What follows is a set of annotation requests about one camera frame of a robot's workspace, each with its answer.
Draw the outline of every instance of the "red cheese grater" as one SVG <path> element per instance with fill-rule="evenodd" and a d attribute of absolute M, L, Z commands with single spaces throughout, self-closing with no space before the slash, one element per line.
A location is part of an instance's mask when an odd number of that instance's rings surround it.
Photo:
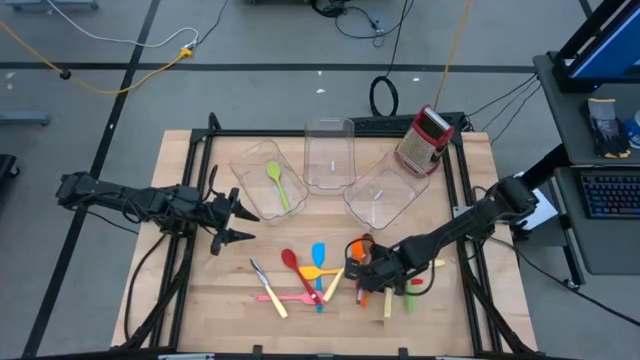
<path fill-rule="evenodd" d="M 453 136 L 453 129 L 429 105 L 425 105 L 396 147 L 396 158 L 416 176 L 432 173 Z"/>

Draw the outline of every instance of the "plastic bin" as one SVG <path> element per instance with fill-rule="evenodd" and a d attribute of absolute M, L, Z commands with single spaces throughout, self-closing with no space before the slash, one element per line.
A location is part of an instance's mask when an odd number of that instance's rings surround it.
<path fill-rule="evenodd" d="M 355 182 L 353 135 L 349 119 L 306 123 L 303 181 L 312 194 L 339 195 Z"/>
<path fill-rule="evenodd" d="M 280 166 L 280 184 L 287 197 L 289 211 L 285 210 L 275 181 L 267 174 L 270 162 Z M 309 191 L 273 141 L 264 141 L 248 149 L 231 160 L 230 166 L 258 216 L 267 223 L 277 225 L 304 208 Z"/>
<path fill-rule="evenodd" d="M 365 230 L 382 230 L 428 186 L 429 176 L 413 175 L 392 150 L 342 196 L 347 211 Z"/>

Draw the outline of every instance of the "concrete floor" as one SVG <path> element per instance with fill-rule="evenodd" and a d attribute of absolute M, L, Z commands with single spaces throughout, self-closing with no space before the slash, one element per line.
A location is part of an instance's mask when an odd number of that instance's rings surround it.
<path fill-rule="evenodd" d="M 380 19 L 383 28 L 397 21 L 403 3 L 357 2 Z M 152 3 L 102 1 L 97 12 L 79 8 L 70 15 L 97 34 L 136 39 Z M 221 5 L 221 0 L 162 0 L 149 41 L 164 39 L 183 26 L 202 32 L 213 23 Z M 463 7 L 463 0 L 416 1 L 403 29 L 397 63 L 444 64 Z M 530 76 L 522 71 L 532 65 L 534 55 L 557 50 L 584 19 L 578 0 L 474 2 L 454 63 L 514 67 L 451 73 L 439 110 L 471 112 L 504 94 Z M 369 28 L 362 20 L 357 14 L 341 19 L 345 28 L 366 33 Z M 120 70 L 74 70 L 74 76 L 103 88 L 115 89 L 122 82 L 131 46 L 91 40 L 46 12 L 16 13 L 0 7 L 0 21 L 53 61 L 122 65 Z M 181 35 L 162 48 L 145 49 L 142 66 L 170 61 L 189 36 Z M 210 111 L 216 112 L 224 128 L 237 129 L 302 128 L 310 117 L 367 116 L 369 83 L 380 72 L 362 67 L 361 71 L 324 70 L 320 75 L 317 70 L 331 63 L 385 64 L 393 40 L 389 37 L 376 49 L 369 40 L 346 38 L 336 31 L 333 20 L 294 0 L 262 0 L 258 6 L 230 0 L 220 27 L 196 57 L 184 63 L 315 65 L 305 71 L 288 70 L 289 65 L 278 70 L 253 65 L 246 69 L 249 71 L 211 67 L 210 71 L 161 74 L 128 95 L 101 178 L 148 185 L 163 131 L 204 127 Z M 47 127 L 0 128 L 0 153 L 17 155 L 22 167 L 0 208 L 0 358 L 10 358 L 22 354 L 71 222 L 72 214 L 58 207 L 53 197 L 59 177 L 91 167 L 107 120 L 114 114 L 114 97 L 87 92 L 60 81 L 53 72 L 23 64 L 36 59 L 4 33 L 0 44 L 0 109 L 42 110 L 52 117 Z M 134 80 L 146 73 L 136 71 Z M 393 73 L 401 98 L 398 112 L 412 113 L 432 102 L 440 76 L 438 72 Z M 380 93 L 381 111 L 388 111 L 389 100 Z M 475 116 L 476 129 L 505 103 Z M 513 106 L 496 120 L 489 134 L 495 136 L 515 109 Z M 526 169 L 558 143 L 553 119 L 539 92 L 494 144 L 498 170 L 508 175 Z M 105 214 L 117 221 L 114 213 Z M 562 237 L 557 229 L 548 233 Z M 561 250 L 537 246 L 548 239 L 538 240 L 534 236 L 523 250 L 544 269 L 566 277 Z M 134 244 L 133 235 L 87 218 L 40 355 L 108 348 Z M 588 359 L 640 358 L 637 328 L 571 295 L 527 265 L 522 266 L 521 274 L 542 351 Z M 637 277 L 587 275 L 582 291 L 640 318 Z"/>

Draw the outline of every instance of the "wooden table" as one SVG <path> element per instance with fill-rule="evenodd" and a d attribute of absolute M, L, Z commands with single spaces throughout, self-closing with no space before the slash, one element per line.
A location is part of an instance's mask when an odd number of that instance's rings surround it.
<path fill-rule="evenodd" d="M 165 132 L 152 186 L 180 183 L 189 136 L 190 131 Z M 497 181 L 497 176 L 487 135 L 465 133 L 463 139 L 472 186 L 491 186 Z M 232 186 L 239 186 L 229 168 L 229 161 L 264 140 L 257 137 L 214 138 L 209 168 L 214 164 L 220 166 L 215 189 L 228 192 Z M 273 140 L 301 176 L 304 138 Z M 356 138 L 357 174 L 364 174 L 398 141 Z M 458 198 L 462 199 L 455 150 L 453 147 L 451 150 Z M 446 190 L 444 170 L 440 166 L 420 197 L 387 229 L 375 234 L 376 241 L 394 244 L 408 235 L 430 232 L 449 221 L 451 215 Z M 246 196 L 243 197 L 243 204 L 255 213 Z M 345 213 L 341 196 L 313 195 L 309 196 L 306 208 L 300 214 L 277 227 L 265 222 L 251 223 L 240 219 L 235 220 L 233 227 L 256 234 L 257 239 L 223 247 L 218 257 L 209 253 L 212 236 L 202 230 L 198 233 L 179 351 L 249 353 L 253 345 L 261 344 L 265 353 L 391 355 L 397 354 L 399 347 L 406 347 L 411 355 L 472 355 L 462 280 L 453 244 L 440 252 L 439 258 L 445 259 L 447 264 L 436 270 L 433 289 L 427 295 L 416 298 L 416 311 L 413 314 L 406 313 L 404 299 L 394 297 L 392 317 L 385 319 L 382 294 L 370 296 L 369 306 L 362 309 L 354 302 L 354 282 L 342 279 L 333 299 L 325 306 L 324 313 L 316 313 L 315 306 L 286 302 L 289 317 L 281 319 L 271 303 L 253 300 L 255 295 L 266 292 L 249 264 L 249 257 L 258 260 L 277 294 L 300 294 L 303 292 L 302 284 L 282 263 L 282 249 L 295 251 L 300 265 L 313 265 L 311 246 L 317 241 L 324 241 L 327 255 L 323 267 L 338 268 L 344 263 L 346 243 L 361 235 L 363 229 Z M 155 225 L 143 224 L 131 272 L 159 236 Z M 495 236 L 511 241 L 506 228 L 499 228 Z M 130 331 L 135 330 L 157 300 L 167 246 L 168 240 L 146 261 L 138 275 L 131 306 Z M 484 249 L 496 307 L 524 343 L 536 348 L 515 254 L 511 249 L 490 241 Z M 429 276 L 428 272 L 421 275 L 425 280 Z M 326 276 L 325 286 L 332 279 L 333 276 Z M 113 344 L 124 341 L 124 304 L 125 297 Z M 486 317 L 479 305 L 477 308 L 482 325 L 483 347 L 490 350 Z M 167 343 L 173 315 L 171 309 L 170 305 L 165 315 L 161 344 Z"/>

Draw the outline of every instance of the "red spoon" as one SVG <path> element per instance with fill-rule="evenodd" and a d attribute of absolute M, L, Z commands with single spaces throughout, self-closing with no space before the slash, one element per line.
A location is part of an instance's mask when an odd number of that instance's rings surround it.
<path fill-rule="evenodd" d="M 316 291 L 313 290 L 311 285 L 309 285 L 309 282 L 304 278 L 304 276 L 302 276 L 300 269 L 298 269 L 298 260 L 296 259 L 296 254 L 294 254 L 293 251 L 289 249 L 282 250 L 282 262 L 288 268 L 298 274 L 300 281 L 302 281 L 302 285 L 304 285 L 304 288 L 307 290 L 309 296 L 311 296 L 311 299 L 313 299 L 313 302 L 317 305 L 322 305 L 322 300 L 320 299 L 320 297 L 318 297 L 318 295 L 316 295 Z"/>

